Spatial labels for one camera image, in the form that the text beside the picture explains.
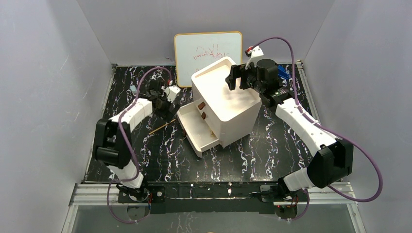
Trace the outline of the white bottom drawer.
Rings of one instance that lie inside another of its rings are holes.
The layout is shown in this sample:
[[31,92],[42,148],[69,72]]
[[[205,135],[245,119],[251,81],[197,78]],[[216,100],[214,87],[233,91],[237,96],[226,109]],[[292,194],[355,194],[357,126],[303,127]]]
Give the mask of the white bottom drawer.
[[183,130],[187,132],[186,138],[197,157],[202,158],[205,151],[219,144],[217,137],[210,136],[210,127],[201,118],[194,102],[180,107],[177,118]]

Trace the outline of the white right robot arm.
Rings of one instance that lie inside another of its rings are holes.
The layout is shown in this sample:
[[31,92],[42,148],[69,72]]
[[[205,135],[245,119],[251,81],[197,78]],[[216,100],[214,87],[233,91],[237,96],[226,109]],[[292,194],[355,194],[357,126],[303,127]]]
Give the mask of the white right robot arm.
[[273,192],[287,196],[300,189],[324,188],[352,173],[354,146],[345,139],[316,126],[295,103],[292,92],[283,86],[279,66],[271,59],[261,59],[248,66],[232,65],[225,81],[229,90],[253,89],[263,105],[282,119],[299,136],[313,158],[301,170],[279,178]]

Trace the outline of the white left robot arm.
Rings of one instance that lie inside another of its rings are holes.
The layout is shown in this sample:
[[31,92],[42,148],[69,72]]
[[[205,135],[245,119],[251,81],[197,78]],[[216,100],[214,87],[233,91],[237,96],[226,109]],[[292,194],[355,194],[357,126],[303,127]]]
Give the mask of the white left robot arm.
[[170,122],[180,108],[174,100],[181,89],[156,81],[146,92],[136,91],[136,98],[124,110],[109,119],[97,121],[92,149],[92,157],[112,170],[123,186],[131,189],[140,189],[144,180],[131,133],[151,114]]

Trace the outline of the blue plastic clamp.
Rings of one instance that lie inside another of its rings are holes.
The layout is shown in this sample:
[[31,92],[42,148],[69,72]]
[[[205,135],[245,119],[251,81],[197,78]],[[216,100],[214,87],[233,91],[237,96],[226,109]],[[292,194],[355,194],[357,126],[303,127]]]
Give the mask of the blue plastic clamp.
[[289,72],[281,65],[277,66],[278,69],[278,77],[288,80],[290,78]]

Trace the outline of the small light blue eraser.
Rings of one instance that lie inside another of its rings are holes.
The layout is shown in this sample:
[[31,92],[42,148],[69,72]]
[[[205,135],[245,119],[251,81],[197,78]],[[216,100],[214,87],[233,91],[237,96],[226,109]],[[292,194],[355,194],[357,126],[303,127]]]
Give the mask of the small light blue eraser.
[[133,96],[137,95],[137,87],[136,86],[131,85],[129,89],[130,89]]

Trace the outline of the white drawer organizer box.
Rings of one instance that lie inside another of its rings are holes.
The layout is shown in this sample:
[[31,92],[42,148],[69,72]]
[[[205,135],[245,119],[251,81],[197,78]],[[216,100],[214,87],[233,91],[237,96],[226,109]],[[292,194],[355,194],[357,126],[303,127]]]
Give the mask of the white drawer organizer box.
[[[235,62],[223,57],[195,72],[192,77],[193,100],[204,121],[215,133],[222,147],[226,147],[252,132],[261,101],[253,89],[229,90],[225,78]],[[206,106],[198,109],[205,102]]]

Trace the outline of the yellow framed whiteboard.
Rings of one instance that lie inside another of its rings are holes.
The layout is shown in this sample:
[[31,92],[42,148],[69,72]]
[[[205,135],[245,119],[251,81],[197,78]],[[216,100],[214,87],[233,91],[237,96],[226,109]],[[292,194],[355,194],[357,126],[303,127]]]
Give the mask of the yellow framed whiteboard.
[[242,61],[241,32],[180,33],[174,37],[177,85],[191,87],[191,76],[215,61]]

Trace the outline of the brown leather drawer pull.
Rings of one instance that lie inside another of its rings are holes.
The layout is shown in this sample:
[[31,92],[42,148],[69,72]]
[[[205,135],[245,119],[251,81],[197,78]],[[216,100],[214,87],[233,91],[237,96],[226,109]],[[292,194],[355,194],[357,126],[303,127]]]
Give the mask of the brown leather drawer pull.
[[205,106],[206,106],[205,102],[201,102],[201,103],[198,105],[198,109],[199,109],[199,110],[202,110]]

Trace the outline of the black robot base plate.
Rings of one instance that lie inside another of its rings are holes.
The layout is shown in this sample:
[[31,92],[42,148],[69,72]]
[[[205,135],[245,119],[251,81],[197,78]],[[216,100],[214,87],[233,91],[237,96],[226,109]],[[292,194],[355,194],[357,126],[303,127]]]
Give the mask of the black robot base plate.
[[146,205],[152,214],[257,212],[280,219],[298,217],[306,191],[288,191],[277,182],[148,182],[140,189],[116,185],[118,203]]

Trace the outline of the aluminium rail frame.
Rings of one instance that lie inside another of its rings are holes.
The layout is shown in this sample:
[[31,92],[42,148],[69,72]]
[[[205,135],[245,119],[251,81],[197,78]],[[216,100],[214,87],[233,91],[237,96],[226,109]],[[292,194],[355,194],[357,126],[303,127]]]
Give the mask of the aluminium rail frame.
[[356,203],[328,190],[299,201],[301,217],[278,217],[280,202],[249,198],[166,199],[163,203],[119,203],[119,191],[106,184],[75,186],[65,233],[363,233]]

